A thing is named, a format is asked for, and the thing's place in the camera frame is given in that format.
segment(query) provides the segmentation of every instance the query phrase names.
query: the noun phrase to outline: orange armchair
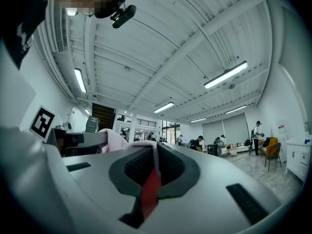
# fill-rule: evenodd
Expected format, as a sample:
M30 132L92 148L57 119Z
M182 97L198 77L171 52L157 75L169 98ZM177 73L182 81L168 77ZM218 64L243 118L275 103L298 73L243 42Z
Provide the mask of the orange armchair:
M263 143L264 143L264 141L259 142L259 146L261 146ZM269 154L272 155L272 154L273 154L272 151L274 151L274 150L272 150L272 148L275 148L275 149L276 149L276 146L275 146L275 145L276 145L277 143L278 143L277 138L275 138L275 137L270 138L270 143L269 143L269 145L267 146L267 151L265 151L265 150L263 150L263 149L261 149L261 148L259 148L259 150L260 150L265 156L268 156Z

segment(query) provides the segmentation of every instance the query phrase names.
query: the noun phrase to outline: office room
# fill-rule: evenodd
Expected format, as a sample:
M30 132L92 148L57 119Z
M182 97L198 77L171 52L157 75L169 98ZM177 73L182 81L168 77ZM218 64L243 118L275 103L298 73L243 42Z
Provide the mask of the office room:
M308 0L16 1L0 38L4 223L231 234L306 221Z

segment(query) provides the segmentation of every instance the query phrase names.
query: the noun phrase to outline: black slot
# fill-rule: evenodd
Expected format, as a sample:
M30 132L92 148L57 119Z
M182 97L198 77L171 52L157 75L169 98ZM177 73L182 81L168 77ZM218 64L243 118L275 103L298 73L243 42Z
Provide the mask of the black slot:
M251 224L261 221L268 215L240 184L230 185L226 188Z
M90 167L91 165L88 162L80 163L80 164L75 164L75 165L70 165L66 166L69 172L81 170L87 167Z

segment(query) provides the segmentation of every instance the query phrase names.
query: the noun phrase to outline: ceiling-mounted camera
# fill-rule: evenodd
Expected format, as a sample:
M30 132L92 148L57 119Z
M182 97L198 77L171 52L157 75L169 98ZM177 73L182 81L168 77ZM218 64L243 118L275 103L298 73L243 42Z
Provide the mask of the ceiling-mounted camera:
M137 7L130 5L125 9L118 9L117 12L110 17L113 22L113 28L118 29L125 22L131 19L137 11Z

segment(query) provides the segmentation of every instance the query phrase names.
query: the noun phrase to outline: white ceiling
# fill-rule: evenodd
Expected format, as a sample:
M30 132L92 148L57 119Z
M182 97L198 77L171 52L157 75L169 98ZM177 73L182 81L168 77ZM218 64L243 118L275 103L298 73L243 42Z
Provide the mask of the white ceiling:
M266 0L127 0L130 4L136 14L119 29L110 19L64 13L66 51L53 55L76 97L94 100L96 94L98 103L142 115L172 101L174 107L160 115L175 122L258 103L272 54ZM245 60L249 67L237 76L204 87ZM87 94L75 67L82 70Z

